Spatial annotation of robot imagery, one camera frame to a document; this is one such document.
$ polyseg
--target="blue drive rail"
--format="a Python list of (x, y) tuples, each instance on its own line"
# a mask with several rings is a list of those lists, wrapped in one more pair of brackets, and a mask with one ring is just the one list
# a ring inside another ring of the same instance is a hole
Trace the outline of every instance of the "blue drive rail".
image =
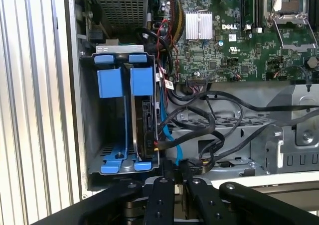
[(124, 141), (116, 143), (112, 152), (103, 157), (100, 173), (103, 175), (121, 173), (121, 166), (128, 157), (134, 162), (134, 171), (152, 170), (152, 160), (143, 161), (138, 153), (128, 155), (128, 151), (132, 146), (130, 141), (131, 97), (154, 97), (154, 61), (148, 59), (149, 55), (146, 53), (128, 55), (126, 61), (123, 60), (123, 57), (118, 60), (116, 54), (95, 54), (93, 57), (94, 64), (100, 68), (97, 71), (100, 98), (103, 100), (123, 98), (124, 103)]

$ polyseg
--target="silver heatsink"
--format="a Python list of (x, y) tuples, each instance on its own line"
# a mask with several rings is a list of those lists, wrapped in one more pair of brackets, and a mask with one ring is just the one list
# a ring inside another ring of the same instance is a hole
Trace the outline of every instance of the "silver heatsink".
[(97, 0), (97, 2), (115, 32), (132, 31), (146, 26), (148, 0)]
[(186, 13), (186, 40), (213, 38), (213, 14), (207, 11)]

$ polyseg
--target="ribbed metal surface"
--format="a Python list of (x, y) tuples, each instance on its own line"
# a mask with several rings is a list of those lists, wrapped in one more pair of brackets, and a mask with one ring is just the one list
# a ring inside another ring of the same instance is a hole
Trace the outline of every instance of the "ribbed metal surface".
[(0, 224), (79, 201), (64, 0), (0, 0)]
[(186, 13), (186, 40), (198, 39), (198, 14)]
[(213, 14), (211, 12), (186, 13), (186, 40), (213, 38)]
[(97, 0), (114, 31), (144, 27), (148, 0)]
[(200, 13), (199, 17), (199, 39), (212, 39), (213, 38), (213, 14)]

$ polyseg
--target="blue plastic clip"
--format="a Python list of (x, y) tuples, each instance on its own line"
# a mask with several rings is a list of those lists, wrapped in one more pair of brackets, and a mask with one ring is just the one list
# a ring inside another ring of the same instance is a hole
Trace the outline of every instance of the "blue plastic clip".
[(131, 68), (131, 90), (134, 96), (152, 96), (153, 68)]
[(116, 145), (111, 154), (105, 155), (103, 160), (106, 160), (106, 163), (101, 166), (102, 174), (116, 174), (119, 172), (123, 160), (127, 159), (125, 152), (125, 147), (121, 145)]
[(129, 56), (129, 63), (143, 63), (147, 61), (146, 54), (133, 54)]
[(148, 171), (152, 168), (152, 162), (140, 162), (137, 160), (136, 155), (132, 155), (131, 159), (134, 160), (134, 169), (135, 171)]
[(100, 98), (122, 97), (121, 69), (107, 69), (97, 72)]
[(114, 63), (113, 55), (99, 55), (94, 57), (95, 64), (112, 64)]

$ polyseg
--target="cpu socket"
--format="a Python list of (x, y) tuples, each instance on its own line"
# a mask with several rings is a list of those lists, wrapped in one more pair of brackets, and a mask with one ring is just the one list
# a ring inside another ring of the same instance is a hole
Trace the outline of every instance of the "cpu socket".
[[(264, 0), (264, 16), (268, 27), (274, 27), (278, 33), (283, 49), (294, 51), (306, 51), (317, 48), (315, 35), (308, 22), (308, 0)], [(296, 28), (307, 30), (310, 36), (307, 44), (291, 44), (284, 40), (282, 28)]]

